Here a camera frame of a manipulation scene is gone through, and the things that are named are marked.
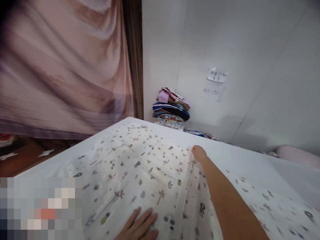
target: hand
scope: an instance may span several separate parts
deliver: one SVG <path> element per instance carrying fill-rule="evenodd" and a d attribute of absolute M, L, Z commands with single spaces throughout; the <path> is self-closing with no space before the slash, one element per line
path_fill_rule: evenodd
<path fill-rule="evenodd" d="M 153 230 L 145 234 L 150 226 L 157 220 L 158 214 L 152 216 L 152 208 L 149 208 L 136 222 L 134 221 L 139 215 L 141 207 L 134 211 L 119 235 L 114 240 L 155 240 L 159 231 Z"/>
<path fill-rule="evenodd" d="M 200 163 L 202 163 L 203 160 L 207 159 L 206 151 L 198 145 L 194 145 L 191 149 L 191 152 L 194 155 L 195 159 Z"/>

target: white floral fabric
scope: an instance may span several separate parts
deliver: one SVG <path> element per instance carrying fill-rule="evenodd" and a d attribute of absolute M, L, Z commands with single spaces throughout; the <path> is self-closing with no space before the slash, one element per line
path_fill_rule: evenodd
<path fill-rule="evenodd" d="M 65 168 L 82 180 L 85 239 L 114 239 L 139 206 L 158 213 L 157 239 L 223 239 L 201 166 L 152 129 L 124 124 Z"/>
<path fill-rule="evenodd" d="M 224 172 L 253 211 L 270 240 L 320 239 L 320 210 Z"/>

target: paper sign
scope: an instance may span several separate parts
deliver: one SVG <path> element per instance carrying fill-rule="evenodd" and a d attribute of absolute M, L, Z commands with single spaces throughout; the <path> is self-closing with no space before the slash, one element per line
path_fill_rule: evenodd
<path fill-rule="evenodd" d="M 206 81 L 203 87 L 202 97 L 210 98 L 214 101 L 220 102 L 223 91 L 224 87 L 221 84 Z"/>
<path fill-rule="evenodd" d="M 219 72 L 215 68 L 210 70 L 208 79 L 215 82 L 224 83 L 227 78 L 227 73 Z"/>

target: white wall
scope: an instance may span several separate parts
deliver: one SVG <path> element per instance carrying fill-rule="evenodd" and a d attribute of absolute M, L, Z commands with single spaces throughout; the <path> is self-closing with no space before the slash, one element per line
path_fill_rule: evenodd
<path fill-rule="evenodd" d="M 320 155 L 320 4 L 143 0 L 142 13 L 145 120 L 168 86 L 192 105 L 191 128 L 255 151 Z M 228 72 L 221 102 L 199 97 L 212 67 Z"/>

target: pink curtain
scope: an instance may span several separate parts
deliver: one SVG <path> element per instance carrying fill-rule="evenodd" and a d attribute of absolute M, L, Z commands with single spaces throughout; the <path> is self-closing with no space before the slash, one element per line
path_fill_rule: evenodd
<path fill-rule="evenodd" d="M 6 39 L 0 132 L 84 139 L 134 115 L 121 0 L 25 1 Z"/>

